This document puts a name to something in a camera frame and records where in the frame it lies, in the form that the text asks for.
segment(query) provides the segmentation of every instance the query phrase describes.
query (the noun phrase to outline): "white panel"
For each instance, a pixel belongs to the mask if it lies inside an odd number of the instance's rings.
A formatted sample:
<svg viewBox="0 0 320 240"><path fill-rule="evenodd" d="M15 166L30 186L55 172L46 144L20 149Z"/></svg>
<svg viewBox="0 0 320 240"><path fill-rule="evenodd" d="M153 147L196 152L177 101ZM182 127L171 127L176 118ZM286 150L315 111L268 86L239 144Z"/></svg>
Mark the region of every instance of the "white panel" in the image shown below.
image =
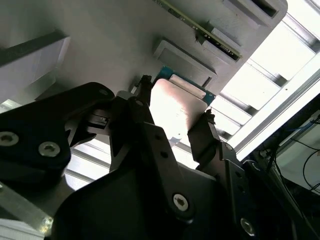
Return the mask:
<svg viewBox="0 0 320 240"><path fill-rule="evenodd" d="M108 168L74 154L72 155L71 161L67 168L94 180L97 180L109 173Z"/></svg>
<svg viewBox="0 0 320 240"><path fill-rule="evenodd" d="M216 96L214 101L210 105L215 110L225 114L229 118L235 120L237 123L244 125L248 122L251 116L243 111L242 109L238 108L231 102L227 101L221 96Z"/></svg>
<svg viewBox="0 0 320 240"><path fill-rule="evenodd" d="M275 83L246 63L225 86L222 93L227 93L260 110L279 89Z"/></svg>
<svg viewBox="0 0 320 240"><path fill-rule="evenodd" d="M93 139L76 146L75 149L111 164L110 146L104 142Z"/></svg>
<svg viewBox="0 0 320 240"><path fill-rule="evenodd" d="M182 144L187 145L187 146L190 147L190 142L189 142L188 135L186 135L185 137L183 137L183 138L180 140L180 143L182 143Z"/></svg>
<svg viewBox="0 0 320 240"><path fill-rule="evenodd" d="M315 53L281 22L253 53L251 59L267 71L290 80L314 56Z"/></svg>
<svg viewBox="0 0 320 240"><path fill-rule="evenodd" d="M287 2L288 13L320 39L319 13L317 13L305 0L287 0Z"/></svg>
<svg viewBox="0 0 320 240"><path fill-rule="evenodd" d="M230 135L234 135L240 129L241 126L239 124L237 124L235 121L231 120L221 112L214 109L212 109L211 112L215 116L214 122L217 129L227 132Z"/></svg>
<svg viewBox="0 0 320 240"><path fill-rule="evenodd" d="M89 182L84 181L75 176L71 176L69 174L65 175L65 180L66 180L66 183L69 185L69 187L71 187L73 190L78 190L89 184Z"/></svg>
<svg viewBox="0 0 320 240"><path fill-rule="evenodd" d="M194 161L194 158L192 157L192 154L182 150L179 147L174 146L172 148L173 154L175 156L175 159L177 162L182 163L183 165L187 166L191 169L196 169L196 167L199 165L196 161Z"/></svg>

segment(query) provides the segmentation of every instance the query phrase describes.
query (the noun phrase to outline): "cable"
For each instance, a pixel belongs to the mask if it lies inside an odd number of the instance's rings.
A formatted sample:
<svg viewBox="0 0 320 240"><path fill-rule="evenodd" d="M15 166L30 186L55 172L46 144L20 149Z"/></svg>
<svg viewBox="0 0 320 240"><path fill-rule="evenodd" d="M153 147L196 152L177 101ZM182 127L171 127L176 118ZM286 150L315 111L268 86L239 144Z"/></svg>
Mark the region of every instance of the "cable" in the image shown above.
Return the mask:
<svg viewBox="0 0 320 240"><path fill-rule="evenodd" d="M275 164L275 167L276 167L276 169L278 170L278 172L279 172L279 174L280 174L280 178L281 178L282 184L283 184L286 192L289 194L290 198L292 199L292 201L295 203L295 205L296 205L297 208L299 209L302 218L305 219L304 212L302 211L302 209L300 208L299 204L296 202L295 198L292 196L292 194L290 193L289 189L287 188L287 185L285 184L285 177L282 175L281 170L280 170L280 167L278 166L278 163L277 163L277 149L278 149L278 148L276 148L276 150L275 150L275 155L274 155L274 164Z"/></svg>
<svg viewBox="0 0 320 240"><path fill-rule="evenodd" d="M310 122L308 122L308 123L307 123L306 125L304 125L304 126L297 127L297 128L293 128L293 129L286 129L286 131L294 132L294 131L296 131L296 130L307 129L307 128L311 127L314 123L315 123L315 122L310 121Z"/></svg>
<svg viewBox="0 0 320 240"><path fill-rule="evenodd" d="M315 190L317 187L319 187L320 186L320 182L319 183L317 183L316 185L314 185L310 190L311 191L313 191L313 190Z"/></svg>
<svg viewBox="0 0 320 240"><path fill-rule="evenodd" d="M308 146L307 144L305 144L305 143L303 143L303 142L301 142L301 141L299 141L299 140L297 140L297 139L294 139L294 138L290 138L292 141L295 141L295 142L297 142L297 143L300 143L300 144L302 144L302 145L304 145L304 146L306 146L307 148L310 148L310 149L313 149L313 150L320 150L320 149L317 149L317 148L313 148L313 147L311 147L311 146Z"/></svg>
<svg viewBox="0 0 320 240"><path fill-rule="evenodd" d="M307 181L307 179L306 179L306 174L305 174L306 165L307 165L309 159L310 159L314 154L316 154L316 153L319 152L319 151L320 151L320 150L317 149L316 151L314 151L313 153L311 153L311 154L308 156L308 158L305 160L305 162L304 162L304 164L303 164L303 168L302 168L302 174L303 174L303 178L304 178L306 184L308 184L309 187L310 187L312 190L314 190L314 191L316 191L317 193L320 194L320 191L318 191L318 190L316 190L316 189L313 189L315 186L312 186L312 185Z"/></svg>
<svg viewBox="0 0 320 240"><path fill-rule="evenodd" d="M262 144L262 146L264 147L264 150L265 150L266 153L268 154L269 151L267 150L267 148L266 148L266 146L264 145L264 143ZM285 177L282 175L281 170L280 170L280 167L279 167L278 164L277 164L277 150L278 150L278 148L279 148L279 145L278 145L278 146L274 149L274 151L272 152L272 155L271 155L271 157L270 157L268 166L269 166L269 165L272 166L272 162L274 162L275 167L276 167L277 171L278 171L279 174L280 174L280 179L281 179L281 182L282 182L282 184L283 184L284 189L286 190L286 192L287 192L288 195L290 196L291 200L295 203L296 207L299 209L302 218L305 219L304 212L302 211L302 209L300 208L299 204L296 202L296 200L294 199L294 197L293 197L292 194L290 193L289 189L287 188L287 185L285 184Z"/></svg>

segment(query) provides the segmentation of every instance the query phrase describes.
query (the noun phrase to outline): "black metal bracket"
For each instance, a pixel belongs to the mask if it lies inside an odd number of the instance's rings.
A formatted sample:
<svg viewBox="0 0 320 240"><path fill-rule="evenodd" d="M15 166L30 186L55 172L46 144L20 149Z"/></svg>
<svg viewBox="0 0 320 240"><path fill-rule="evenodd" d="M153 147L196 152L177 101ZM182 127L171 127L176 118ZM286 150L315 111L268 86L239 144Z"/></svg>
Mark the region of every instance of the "black metal bracket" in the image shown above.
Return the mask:
<svg viewBox="0 0 320 240"><path fill-rule="evenodd" d="M71 158L70 146L95 137L81 133L83 118L113 98L108 88L91 82L2 113L0 132L15 134L17 142L0 146L0 179L46 187L59 181Z"/></svg>
<svg viewBox="0 0 320 240"><path fill-rule="evenodd" d="M204 113L188 132L193 159L199 163L197 170L215 177L224 188L231 209L231 218L245 238L259 238L255 203L242 164L237 160L235 150L221 142L214 126L211 111ZM250 225L252 233L244 231L244 224Z"/></svg>

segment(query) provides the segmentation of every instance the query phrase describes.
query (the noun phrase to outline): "bolt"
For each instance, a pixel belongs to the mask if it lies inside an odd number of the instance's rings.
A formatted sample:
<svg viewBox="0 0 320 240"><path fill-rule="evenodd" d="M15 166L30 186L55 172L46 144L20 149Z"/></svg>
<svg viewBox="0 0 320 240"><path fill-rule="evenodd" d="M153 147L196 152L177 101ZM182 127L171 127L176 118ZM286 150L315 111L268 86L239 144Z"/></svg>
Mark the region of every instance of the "bolt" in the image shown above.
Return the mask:
<svg viewBox="0 0 320 240"><path fill-rule="evenodd" d="M243 230L249 236L254 237L256 235L256 232L255 232L254 228L252 227L251 223L247 219L241 218L240 224L241 224L241 227L243 228Z"/></svg>
<svg viewBox="0 0 320 240"><path fill-rule="evenodd" d="M143 105L144 105L144 104L143 104L141 101L139 101L139 100L136 100L135 102L136 102L136 104L138 104L138 105L140 105L140 106L143 106Z"/></svg>
<svg viewBox="0 0 320 240"><path fill-rule="evenodd" d="M11 147L19 142L19 137L17 134L11 131L0 132L0 146Z"/></svg>
<svg viewBox="0 0 320 240"><path fill-rule="evenodd" d="M60 147L55 142L45 141L39 145L38 151L44 157L54 158L60 153Z"/></svg>
<svg viewBox="0 0 320 240"><path fill-rule="evenodd" d="M230 151L232 151L232 146L230 146L228 143L224 143L224 145L226 146L227 149L229 149Z"/></svg>
<svg viewBox="0 0 320 240"><path fill-rule="evenodd" d="M181 194L177 193L173 196L173 203L181 212L185 212L188 210L188 207L189 207L188 201Z"/></svg>
<svg viewBox="0 0 320 240"><path fill-rule="evenodd" d="M100 89L99 92L103 95L108 95L108 92L104 89Z"/></svg>

